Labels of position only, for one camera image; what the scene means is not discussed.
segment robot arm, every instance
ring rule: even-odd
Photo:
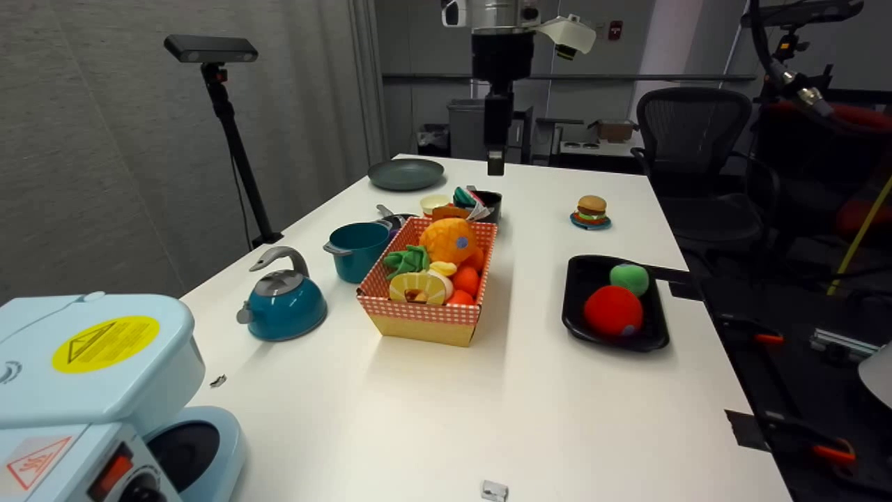
[[[553,40],[560,58],[588,53],[596,38],[581,18],[542,22],[536,0],[444,0],[440,22],[472,32],[474,78],[492,84],[483,123],[489,174],[503,176],[513,118],[513,82],[529,75],[532,38],[545,35]]]

